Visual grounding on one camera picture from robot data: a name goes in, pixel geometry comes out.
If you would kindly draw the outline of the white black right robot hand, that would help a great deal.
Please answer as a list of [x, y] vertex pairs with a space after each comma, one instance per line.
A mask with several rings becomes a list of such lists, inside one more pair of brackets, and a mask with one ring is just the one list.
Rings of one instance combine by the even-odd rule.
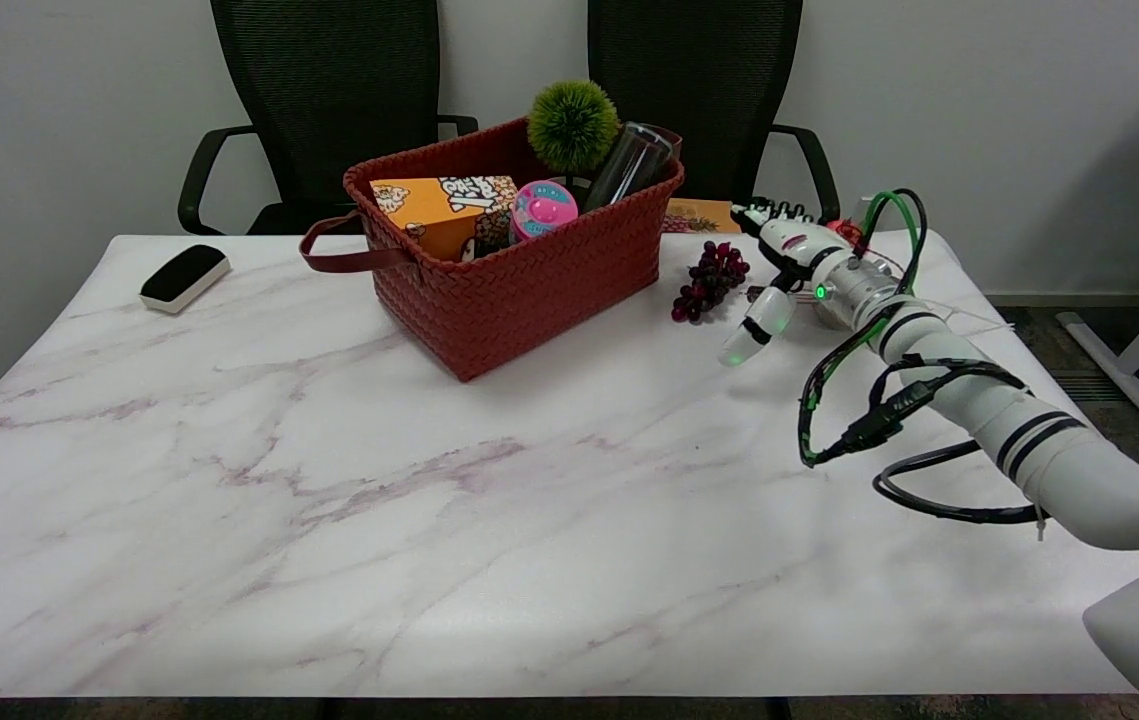
[[756, 238], [757, 251], [778, 269], [778, 275], [752, 301], [741, 324], [716, 355], [719, 363], [729, 368], [746, 363], [787, 332], [796, 314], [798, 291], [816, 278], [820, 265], [851, 255], [849, 242], [839, 234], [826, 224], [789, 219], [771, 201], [734, 204], [732, 219], [743, 232]]

